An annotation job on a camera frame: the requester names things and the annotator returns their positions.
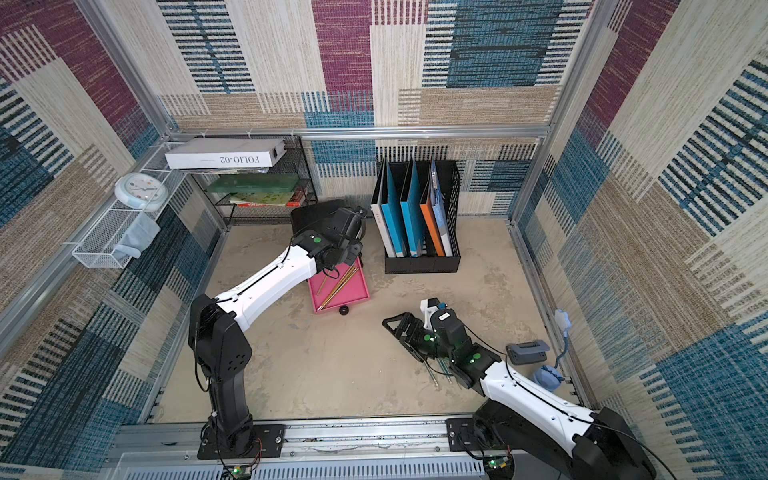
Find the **black drawer cabinet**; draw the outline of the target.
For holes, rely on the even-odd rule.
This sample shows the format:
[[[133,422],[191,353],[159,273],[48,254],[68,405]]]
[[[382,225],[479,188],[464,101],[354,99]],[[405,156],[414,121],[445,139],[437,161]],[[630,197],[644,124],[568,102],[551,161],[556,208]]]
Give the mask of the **black drawer cabinet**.
[[[297,236],[306,230],[320,231],[335,212],[343,207],[346,207],[346,202],[335,199],[294,208],[290,212],[293,235]]]

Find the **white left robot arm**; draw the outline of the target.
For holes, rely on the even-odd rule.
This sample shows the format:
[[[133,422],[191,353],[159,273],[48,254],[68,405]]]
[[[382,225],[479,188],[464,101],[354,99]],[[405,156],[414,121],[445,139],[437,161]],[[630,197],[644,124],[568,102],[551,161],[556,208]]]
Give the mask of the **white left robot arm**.
[[[192,302],[188,345],[195,380],[211,407],[201,431],[201,459],[255,456],[260,447],[244,385],[253,353],[245,332],[295,286],[319,272],[351,267],[362,252],[365,208],[331,201],[300,213],[308,223],[273,261],[215,297],[201,294]]]

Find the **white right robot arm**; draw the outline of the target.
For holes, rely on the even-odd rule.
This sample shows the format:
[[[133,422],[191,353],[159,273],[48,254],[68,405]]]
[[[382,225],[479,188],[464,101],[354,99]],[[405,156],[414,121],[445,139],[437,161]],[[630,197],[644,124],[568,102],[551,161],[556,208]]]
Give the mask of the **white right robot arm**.
[[[564,400],[475,342],[455,311],[435,298],[426,317],[404,312],[383,327],[421,363],[444,358],[457,383],[485,397],[473,414],[475,450],[520,449],[570,479],[653,479],[647,450],[615,411]]]

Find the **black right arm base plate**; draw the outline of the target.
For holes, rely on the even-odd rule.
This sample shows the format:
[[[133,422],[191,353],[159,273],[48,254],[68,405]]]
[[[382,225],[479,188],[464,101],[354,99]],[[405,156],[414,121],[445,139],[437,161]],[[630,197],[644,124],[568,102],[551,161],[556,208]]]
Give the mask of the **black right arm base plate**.
[[[488,453],[506,451],[503,444],[484,423],[477,424],[472,417],[449,417],[445,420],[449,450]]]

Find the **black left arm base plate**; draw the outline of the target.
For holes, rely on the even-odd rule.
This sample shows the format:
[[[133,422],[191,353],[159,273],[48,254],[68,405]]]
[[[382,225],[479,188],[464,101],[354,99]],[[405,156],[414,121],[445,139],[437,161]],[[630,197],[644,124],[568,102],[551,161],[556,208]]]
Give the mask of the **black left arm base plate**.
[[[198,460],[278,458],[282,452],[285,424],[253,424],[226,436],[208,422],[201,429]]]

